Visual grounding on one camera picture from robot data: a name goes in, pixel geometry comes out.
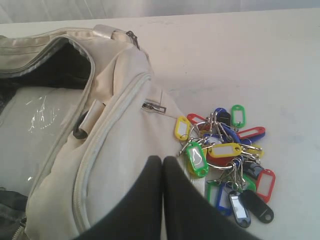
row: zipper tab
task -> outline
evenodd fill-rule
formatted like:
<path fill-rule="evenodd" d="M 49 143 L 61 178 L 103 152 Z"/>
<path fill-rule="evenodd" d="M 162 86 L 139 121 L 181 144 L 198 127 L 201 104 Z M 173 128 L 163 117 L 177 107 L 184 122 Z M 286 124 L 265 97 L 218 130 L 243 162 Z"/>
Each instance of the zipper tab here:
<path fill-rule="evenodd" d="M 160 112 L 162 114 L 165 114 L 166 111 L 167 111 L 167 108 L 164 107 L 164 106 L 160 106 L 160 105 L 156 105 L 154 103 L 151 103 L 151 102 L 147 102 L 145 101 L 142 105 L 143 108 L 145 109 L 149 109 L 149 110 L 153 110 L 155 112 Z"/>
<path fill-rule="evenodd" d="M 140 50 L 139 44 L 138 44 L 138 37 L 132 32 L 132 31 L 127 31 L 125 34 L 131 38 L 133 41 L 133 44 Z"/>

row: beige bag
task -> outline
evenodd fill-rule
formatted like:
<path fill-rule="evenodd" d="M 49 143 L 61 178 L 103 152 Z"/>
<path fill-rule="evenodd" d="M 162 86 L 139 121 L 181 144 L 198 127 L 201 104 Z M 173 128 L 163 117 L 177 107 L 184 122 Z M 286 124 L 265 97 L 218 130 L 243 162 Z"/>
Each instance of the beige bag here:
<path fill-rule="evenodd" d="M 125 196 L 148 156 L 177 155 L 183 114 L 153 80 L 132 32 L 97 25 L 0 39 L 0 185 L 29 195 L 16 239 L 78 236 Z M 204 178 L 178 160 L 204 194 Z"/>

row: bag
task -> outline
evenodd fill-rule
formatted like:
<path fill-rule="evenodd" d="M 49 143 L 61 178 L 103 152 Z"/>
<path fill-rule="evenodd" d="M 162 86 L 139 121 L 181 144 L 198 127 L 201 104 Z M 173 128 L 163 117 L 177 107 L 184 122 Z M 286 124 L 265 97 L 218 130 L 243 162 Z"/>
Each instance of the bag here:
<path fill-rule="evenodd" d="M 0 187 L 29 196 L 16 239 L 67 240 L 97 223 L 148 156 L 181 150 L 181 115 L 131 31 L 97 25 L 1 38 Z M 178 161 L 204 194 L 205 179 Z"/>

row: bunch of keys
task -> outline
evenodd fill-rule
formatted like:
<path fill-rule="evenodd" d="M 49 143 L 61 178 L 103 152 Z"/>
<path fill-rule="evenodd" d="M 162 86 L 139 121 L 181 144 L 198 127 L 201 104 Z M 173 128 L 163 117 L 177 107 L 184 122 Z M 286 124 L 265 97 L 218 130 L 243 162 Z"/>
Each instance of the bunch of keys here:
<path fill-rule="evenodd" d="M 177 119 L 174 135 L 181 141 L 178 155 L 185 155 L 188 171 L 204 178 L 209 169 L 220 170 L 218 179 L 207 181 L 207 199 L 223 215 L 234 215 L 243 228 L 250 226 L 252 212 L 270 223 L 274 213 L 267 206 L 276 176 L 261 166 L 263 149 L 255 145 L 266 135 L 262 126 L 240 131 L 246 124 L 245 108 L 234 105 L 231 114 L 217 108 L 206 118 L 195 113 Z"/>

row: white table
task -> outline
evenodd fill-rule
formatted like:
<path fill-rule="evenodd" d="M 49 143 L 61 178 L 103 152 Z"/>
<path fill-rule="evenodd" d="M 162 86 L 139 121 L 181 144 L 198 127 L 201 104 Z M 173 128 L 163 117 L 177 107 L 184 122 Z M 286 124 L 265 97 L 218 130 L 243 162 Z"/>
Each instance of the white table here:
<path fill-rule="evenodd" d="M 264 126 L 262 164 L 276 174 L 272 223 L 248 231 L 266 240 L 320 239 L 320 8 L 142 18 L 16 23 L 22 37 L 62 27 L 132 30 L 157 82 L 182 111 L 207 116 L 245 106 L 246 128 Z"/>

